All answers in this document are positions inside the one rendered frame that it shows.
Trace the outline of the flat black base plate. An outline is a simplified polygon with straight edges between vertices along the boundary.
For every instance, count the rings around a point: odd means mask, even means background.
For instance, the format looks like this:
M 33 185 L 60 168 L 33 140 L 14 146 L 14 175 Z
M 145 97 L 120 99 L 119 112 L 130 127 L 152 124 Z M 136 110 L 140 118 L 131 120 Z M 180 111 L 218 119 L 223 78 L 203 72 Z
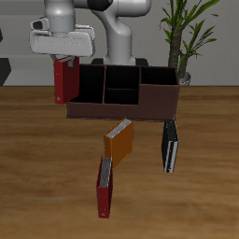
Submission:
M 104 64 L 104 59 L 103 58 L 95 58 L 91 61 L 91 64 Z M 147 59 L 144 59 L 144 58 L 136 58 L 135 65 L 148 66 L 148 61 L 147 61 Z

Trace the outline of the black book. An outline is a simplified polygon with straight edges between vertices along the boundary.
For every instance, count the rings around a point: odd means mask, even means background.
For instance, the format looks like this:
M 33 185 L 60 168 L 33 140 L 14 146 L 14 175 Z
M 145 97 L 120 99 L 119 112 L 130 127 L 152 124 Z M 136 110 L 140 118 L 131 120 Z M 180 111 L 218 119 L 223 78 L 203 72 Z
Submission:
M 175 121 L 166 119 L 162 134 L 162 162 L 165 173 L 174 172 L 178 142 Z

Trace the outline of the dark brown desk caddy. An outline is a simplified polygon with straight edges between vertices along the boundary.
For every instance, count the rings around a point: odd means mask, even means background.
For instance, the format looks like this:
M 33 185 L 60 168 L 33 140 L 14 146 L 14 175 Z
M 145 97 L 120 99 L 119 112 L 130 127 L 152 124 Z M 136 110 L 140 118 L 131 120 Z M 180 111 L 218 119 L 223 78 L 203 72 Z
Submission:
M 173 120 L 178 94 L 174 68 L 82 64 L 79 95 L 67 103 L 67 116 L 99 120 Z

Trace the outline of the red book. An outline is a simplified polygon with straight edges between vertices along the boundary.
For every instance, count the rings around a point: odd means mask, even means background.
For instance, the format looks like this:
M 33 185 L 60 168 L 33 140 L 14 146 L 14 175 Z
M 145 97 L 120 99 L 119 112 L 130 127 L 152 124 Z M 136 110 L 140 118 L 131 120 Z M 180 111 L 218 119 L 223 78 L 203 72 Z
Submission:
M 55 103 L 63 105 L 79 95 L 79 58 L 74 60 L 74 66 L 68 63 L 71 56 L 54 62 Z
M 100 186 L 100 177 L 102 173 L 103 161 L 100 161 L 98 177 L 96 181 L 96 196 L 99 218 L 109 218 L 113 191 L 113 170 L 109 173 L 109 182 L 106 187 Z

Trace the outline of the green pot plant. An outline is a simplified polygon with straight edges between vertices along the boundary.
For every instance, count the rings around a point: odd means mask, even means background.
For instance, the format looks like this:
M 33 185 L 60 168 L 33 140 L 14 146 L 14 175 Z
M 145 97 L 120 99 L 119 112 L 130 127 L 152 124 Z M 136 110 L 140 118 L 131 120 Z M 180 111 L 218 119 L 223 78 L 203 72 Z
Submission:
M 169 27 L 168 30 L 164 29 L 167 36 L 165 41 L 170 45 L 168 66 L 176 69 L 180 86 L 190 84 L 191 75 L 186 71 L 189 58 L 200 56 L 197 52 L 200 47 L 216 41 L 215 38 L 210 38 L 214 26 L 199 35 L 204 20 L 190 25 L 203 12 L 219 2 L 219 0 L 208 0 L 202 4 L 202 1 L 199 0 L 192 9 L 188 9 L 188 0 L 169 0 L 170 11 L 162 9 L 166 18 L 160 21 L 159 27 L 162 28 L 163 22 Z

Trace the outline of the orange book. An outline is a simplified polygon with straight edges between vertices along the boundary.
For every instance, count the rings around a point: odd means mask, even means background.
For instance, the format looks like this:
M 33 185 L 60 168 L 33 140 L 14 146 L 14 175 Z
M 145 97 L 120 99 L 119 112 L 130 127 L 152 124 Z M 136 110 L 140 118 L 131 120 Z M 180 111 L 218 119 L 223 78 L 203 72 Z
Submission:
M 134 122 L 127 118 L 104 134 L 105 156 L 112 159 L 112 167 L 116 167 L 132 152 L 133 136 Z

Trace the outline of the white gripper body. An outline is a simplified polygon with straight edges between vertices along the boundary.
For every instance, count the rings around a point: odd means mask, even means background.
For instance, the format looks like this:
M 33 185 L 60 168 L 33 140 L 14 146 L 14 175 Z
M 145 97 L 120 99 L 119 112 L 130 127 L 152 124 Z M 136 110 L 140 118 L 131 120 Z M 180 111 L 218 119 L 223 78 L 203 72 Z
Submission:
M 30 33 L 32 52 L 42 54 L 91 57 L 95 52 L 94 30 L 89 25 L 76 25 L 73 32 L 55 36 L 50 31 L 33 30 Z

